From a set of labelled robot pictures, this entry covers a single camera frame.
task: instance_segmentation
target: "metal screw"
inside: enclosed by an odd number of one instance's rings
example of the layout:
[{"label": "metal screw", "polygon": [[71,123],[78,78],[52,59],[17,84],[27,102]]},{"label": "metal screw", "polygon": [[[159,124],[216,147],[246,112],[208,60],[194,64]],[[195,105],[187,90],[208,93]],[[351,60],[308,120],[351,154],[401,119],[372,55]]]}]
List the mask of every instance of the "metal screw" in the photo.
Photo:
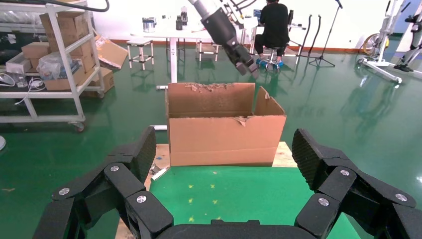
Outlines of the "metal screw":
[{"label": "metal screw", "polygon": [[343,174],[344,176],[350,175],[349,171],[347,171],[347,170],[341,170],[340,173]]},{"label": "metal screw", "polygon": [[70,188],[62,188],[59,191],[59,195],[66,195],[66,194],[68,194],[69,191],[70,191]]},{"label": "metal screw", "polygon": [[141,195],[141,196],[139,196],[139,197],[136,199],[136,201],[137,201],[138,203],[143,203],[143,202],[145,202],[145,201],[146,201],[146,196]]},{"label": "metal screw", "polygon": [[319,204],[323,205],[323,206],[328,206],[329,205],[329,201],[325,198],[320,198],[318,199]]},{"label": "metal screw", "polygon": [[408,200],[408,198],[405,195],[400,194],[400,193],[396,194],[396,198],[403,202]]},{"label": "metal screw", "polygon": [[110,168],[110,171],[111,171],[111,172],[116,172],[116,171],[118,171],[118,166],[113,166],[113,167],[111,167],[111,168]]}]

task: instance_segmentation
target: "black shirt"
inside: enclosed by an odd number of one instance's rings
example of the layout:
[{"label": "black shirt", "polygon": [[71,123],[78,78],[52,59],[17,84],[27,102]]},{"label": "black shirt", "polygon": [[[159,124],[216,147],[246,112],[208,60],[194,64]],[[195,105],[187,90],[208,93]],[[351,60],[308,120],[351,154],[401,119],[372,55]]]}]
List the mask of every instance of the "black shirt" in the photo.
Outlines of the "black shirt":
[{"label": "black shirt", "polygon": [[284,47],[289,43],[288,18],[287,7],[283,4],[270,3],[262,9],[259,21],[264,24],[263,36],[267,45]]}]

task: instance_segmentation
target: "yellow wheel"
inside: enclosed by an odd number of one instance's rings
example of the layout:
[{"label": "yellow wheel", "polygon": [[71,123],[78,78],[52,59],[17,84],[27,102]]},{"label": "yellow wheel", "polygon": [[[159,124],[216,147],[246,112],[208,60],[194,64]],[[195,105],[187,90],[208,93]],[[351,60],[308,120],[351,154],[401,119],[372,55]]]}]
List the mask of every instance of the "yellow wheel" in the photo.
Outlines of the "yellow wheel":
[{"label": "yellow wheel", "polygon": [[[375,54],[375,49],[378,44],[380,44],[380,34],[375,33],[370,36],[368,36],[367,39],[363,42],[362,50],[365,54],[372,56]],[[388,48],[390,45],[390,40],[387,38],[387,43],[385,44],[385,48]]]}]

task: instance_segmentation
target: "plastic bag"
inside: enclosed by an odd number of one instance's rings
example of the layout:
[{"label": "plastic bag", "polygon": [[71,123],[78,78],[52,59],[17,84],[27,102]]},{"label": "plastic bag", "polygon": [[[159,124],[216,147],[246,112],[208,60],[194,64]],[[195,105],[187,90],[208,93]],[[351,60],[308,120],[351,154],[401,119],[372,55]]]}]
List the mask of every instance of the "plastic bag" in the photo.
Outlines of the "plastic bag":
[{"label": "plastic bag", "polygon": [[[68,61],[72,62],[72,58],[67,55]],[[43,80],[58,79],[60,73],[63,71],[63,60],[60,56],[60,52],[56,51],[43,56],[39,59],[37,71],[40,73],[40,77]]]},{"label": "plastic bag", "polygon": [[41,24],[38,12],[0,11],[1,23]]}]

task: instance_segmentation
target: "tripod stand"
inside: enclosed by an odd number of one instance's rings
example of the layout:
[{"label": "tripod stand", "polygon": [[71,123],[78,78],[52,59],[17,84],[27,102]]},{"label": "tripod stand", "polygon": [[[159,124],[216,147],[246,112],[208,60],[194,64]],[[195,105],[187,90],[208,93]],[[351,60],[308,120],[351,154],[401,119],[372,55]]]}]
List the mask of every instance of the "tripod stand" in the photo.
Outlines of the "tripod stand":
[{"label": "tripod stand", "polygon": [[[324,53],[325,53],[325,49],[327,48],[327,43],[328,43],[329,37],[330,37],[331,32],[332,32],[332,27],[334,26],[335,19],[337,18],[338,10],[340,8],[341,8],[341,5],[339,4],[338,5],[338,8],[337,8],[337,11],[335,12],[334,20],[332,21],[330,32],[328,33],[327,41],[325,42],[324,50],[322,50],[321,56],[315,58],[315,60],[313,60],[313,61],[311,61],[309,63],[311,66],[316,66],[316,67],[335,67],[334,64],[332,64],[331,62],[329,62],[329,61],[327,61],[327,60],[324,59]],[[321,61],[325,61],[326,63],[328,63],[330,65],[329,66],[321,66]]]}]

